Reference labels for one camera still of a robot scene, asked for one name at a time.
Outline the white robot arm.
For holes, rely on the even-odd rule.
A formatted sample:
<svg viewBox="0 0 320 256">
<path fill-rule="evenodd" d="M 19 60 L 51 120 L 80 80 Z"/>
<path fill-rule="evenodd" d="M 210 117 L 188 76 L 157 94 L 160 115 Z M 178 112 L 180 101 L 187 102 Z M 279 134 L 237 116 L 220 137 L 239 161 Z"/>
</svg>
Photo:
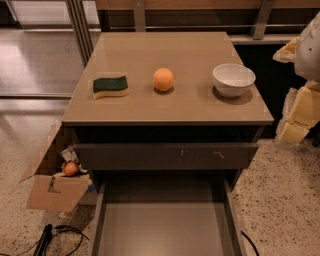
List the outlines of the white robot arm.
<svg viewBox="0 0 320 256">
<path fill-rule="evenodd" d="M 300 89 L 289 89 L 276 130 L 280 142 L 298 145 L 320 122 L 320 13 L 299 36 L 277 50 L 273 59 L 293 63 L 295 74 L 306 79 Z"/>
</svg>

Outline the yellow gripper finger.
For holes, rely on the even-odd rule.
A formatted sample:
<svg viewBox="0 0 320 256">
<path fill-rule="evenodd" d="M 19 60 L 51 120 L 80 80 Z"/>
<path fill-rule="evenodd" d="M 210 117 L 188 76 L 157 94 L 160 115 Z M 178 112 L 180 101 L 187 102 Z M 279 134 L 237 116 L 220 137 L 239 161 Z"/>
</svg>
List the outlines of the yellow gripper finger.
<svg viewBox="0 0 320 256">
<path fill-rule="evenodd" d="M 299 37 L 295 37 L 290 40 L 286 45 L 277 50 L 273 59 L 281 63 L 293 63 L 295 61 L 296 46 L 298 43 Z"/>
<path fill-rule="evenodd" d="M 307 81 L 300 89 L 289 89 L 276 135 L 281 142 L 298 145 L 319 121 L 320 83 Z"/>
</svg>

